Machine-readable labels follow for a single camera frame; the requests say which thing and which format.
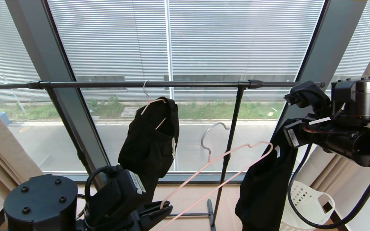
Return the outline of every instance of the white plastic basket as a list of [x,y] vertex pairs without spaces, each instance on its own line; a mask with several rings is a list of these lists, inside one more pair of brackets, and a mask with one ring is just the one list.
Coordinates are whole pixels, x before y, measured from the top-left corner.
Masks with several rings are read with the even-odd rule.
[[[327,213],[324,212],[320,202],[318,201],[319,197],[322,195],[326,195],[332,205],[332,209]],[[302,216],[304,216],[308,221],[316,224],[325,224],[329,220],[332,212],[335,210],[335,202],[329,194],[316,191],[298,181],[294,181],[294,184],[292,185],[291,196],[296,209],[302,214]],[[295,214],[289,204],[288,198],[286,198],[285,209],[282,215],[282,222],[279,231],[309,231],[315,229],[316,228],[307,225]]]

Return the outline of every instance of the beige curtain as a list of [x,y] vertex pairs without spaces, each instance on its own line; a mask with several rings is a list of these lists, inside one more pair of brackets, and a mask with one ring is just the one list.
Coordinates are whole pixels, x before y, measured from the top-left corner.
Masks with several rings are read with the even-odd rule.
[[42,171],[27,155],[0,119],[0,195],[5,198],[17,185]]
[[[367,66],[363,77],[370,76],[370,63]],[[328,160],[323,169],[317,172],[317,175],[310,176],[312,161],[308,161],[298,175],[299,181],[306,181],[313,189],[334,195],[358,170],[361,166],[345,159],[339,155],[327,157],[321,150],[316,150],[310,157],[312,159]]]

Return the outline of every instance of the metal hanger hook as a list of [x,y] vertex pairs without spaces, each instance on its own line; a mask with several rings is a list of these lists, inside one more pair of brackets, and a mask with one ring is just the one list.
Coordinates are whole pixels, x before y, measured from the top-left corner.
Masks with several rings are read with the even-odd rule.
[[206,149],[206,150],[208,150],[208,158],[210,159],[210,157],[211,157],[211,150],[210,150],[210,148],[208,148],[207,146],[205,146],[204,145],[204,139],[205,139],[205,136],[207,135],[207,133],[213,128],[213,127],[215,127],[216,125],[222,125],[223,127],[224,127],[224,129],[225,130],[229,130],[229,127],[227,127],[224,123],[222,123],[222,122],[217,122],[217,123],[214,123],[214,124],[212,124],[212,126],[210,126],[206,131],[205,131],[205,133],[202,135],[202,138],[201,138],[201,146],[202,146],[202,148],[204,148],[204,149]]
[[145,84],[148,82],[149,80],[145,80],[145,82],[144,82],[144,86],[142,87],[142,89],[143,89],[143,91],[144,91],[144,93],[145,93],[145,95],[146,95],[146,99],[148,100],[148,102],[149,102],[149,95],[148,95],[148,93],[146,92],[146,89],[145,89]]

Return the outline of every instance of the black clothing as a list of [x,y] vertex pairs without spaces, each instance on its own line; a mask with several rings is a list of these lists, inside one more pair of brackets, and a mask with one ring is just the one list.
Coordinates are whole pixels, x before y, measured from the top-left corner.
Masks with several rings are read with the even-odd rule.
[[158,178],[168,172],[179,136],[178,106],[171,99],[160,98],[166,103],[151,103],[143,115],[145,106],[137,110],[118,158],[124,169],[139,175],[146,190],[145,203],[152,201]]
[[251,166],[241,183],[235,214],[242,221],[243,231],[279,231],[288,183],[298,152],[298,149],[289,146],[282,127],[271,140],[273,151]]

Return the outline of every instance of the road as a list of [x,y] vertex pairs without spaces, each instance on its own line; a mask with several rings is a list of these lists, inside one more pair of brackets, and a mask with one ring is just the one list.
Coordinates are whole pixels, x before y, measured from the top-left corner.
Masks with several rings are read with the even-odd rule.
[[[275,124],[276,121],[238,122],[232,147],[269,141]],[[201,136],[210,125],[180,125],[177,155],[171,171],[196,171],[207,163],[208,151],[201,147]],[[43,171],[85,171],[63,124],[12,124],[8,127]],[[128,124],[98,124],[97,130],[111,164],[117,164],[118,153],[128,132]],[[204,144],[212,150],[213,158],[224,153],[228,135],[229,130],[217,126],[205,138]],[[252,149],[244,147],[234,152],[228,170],[241,170],[259,158],[265,148],[265,144],[260,144]],[[205,170],[220,171],[221,168],[222,159]]]

